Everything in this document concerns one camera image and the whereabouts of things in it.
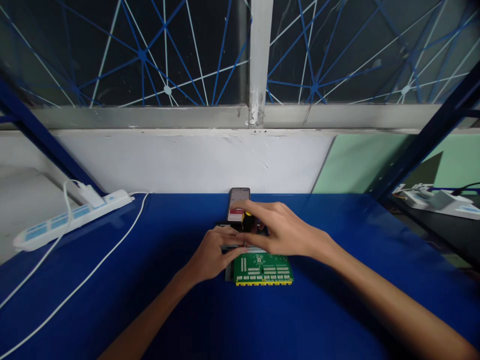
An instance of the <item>forearm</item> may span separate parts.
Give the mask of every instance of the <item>forearm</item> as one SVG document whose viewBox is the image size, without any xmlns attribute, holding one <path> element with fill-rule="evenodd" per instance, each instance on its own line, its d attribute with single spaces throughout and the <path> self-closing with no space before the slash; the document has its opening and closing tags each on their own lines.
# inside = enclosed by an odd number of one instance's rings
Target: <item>forearm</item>
<svg viewBox="0 0 480 360">
<path fill-rule="evenodd" d="M 379 320 L 425 359 L 479 359 L 475 348 L 449 325 L 343 249 L 329 264 Z"/>
<path fill-rule="evenodd" d="M 141 359 L 165 320 L 194 286 L 180 270 L 155 300 L 115 339 L 98 360 Z"/>
</svg>

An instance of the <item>person's right hand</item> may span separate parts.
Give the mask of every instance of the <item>person's right hand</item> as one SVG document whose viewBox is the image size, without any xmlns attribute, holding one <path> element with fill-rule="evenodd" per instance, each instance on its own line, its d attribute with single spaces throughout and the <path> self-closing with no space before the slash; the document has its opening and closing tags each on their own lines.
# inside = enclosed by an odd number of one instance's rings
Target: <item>person's right hand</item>
<svg viewBox="0 0 480 360">
<path fill-rule="evenodd" d="M 281 202 L 236 201 L 230 209 L 243 209 L 268 227 L 269 236 L 242 232 L 247 243 L 275 255 L 303 255 L 329 265 L 342 248 L 325 231 L 308 225 Z"/>
</svg>

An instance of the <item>window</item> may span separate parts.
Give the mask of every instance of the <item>window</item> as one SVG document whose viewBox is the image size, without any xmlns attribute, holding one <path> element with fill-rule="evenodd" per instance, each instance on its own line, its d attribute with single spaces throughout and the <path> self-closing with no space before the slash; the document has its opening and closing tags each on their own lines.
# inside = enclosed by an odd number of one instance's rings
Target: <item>window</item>
<svg viewBox="0 0 480 360">
<path fill-rule="evenodd" d="M 38 104 L 247 101 L 246 1 L 9 0 L 1 13 L 2 67 Z"/>
<path fill-rule="evenodd" d="M 442 103 L 480 58 L 478 8 L 446 0 L 275 0 L 271 104 Z"/>
</svg>

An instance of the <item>charger plug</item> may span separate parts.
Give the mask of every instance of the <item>charger plug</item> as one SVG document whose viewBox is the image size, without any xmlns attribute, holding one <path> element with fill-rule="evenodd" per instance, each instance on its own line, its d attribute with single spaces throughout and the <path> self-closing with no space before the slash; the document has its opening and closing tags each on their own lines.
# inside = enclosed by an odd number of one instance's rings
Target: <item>charger plug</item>
<svg viewBox="0 0 480 360">
<path fill-rule="evenodd" d="M 78 182 L 78 187 L 78 193 L 94 208 L 98 208 L 105 204 L 105 200 L 97 194 L 92 185 L 85 185 L 82 182 Z"/>
</svg>

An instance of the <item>green circuit board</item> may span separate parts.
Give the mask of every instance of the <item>green circuit board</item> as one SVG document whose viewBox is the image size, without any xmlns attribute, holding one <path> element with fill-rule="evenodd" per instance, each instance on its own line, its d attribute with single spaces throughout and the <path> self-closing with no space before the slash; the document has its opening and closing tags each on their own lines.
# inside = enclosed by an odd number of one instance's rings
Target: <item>green circuit board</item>
<svg viewBox="0 0 480 360">
<path fill-rule="evenodd" d="M 234 260 L 233 281 L 237 286 L 291 285 L 294 276 L 287 256 L 248 252 Z"/>
</svg>

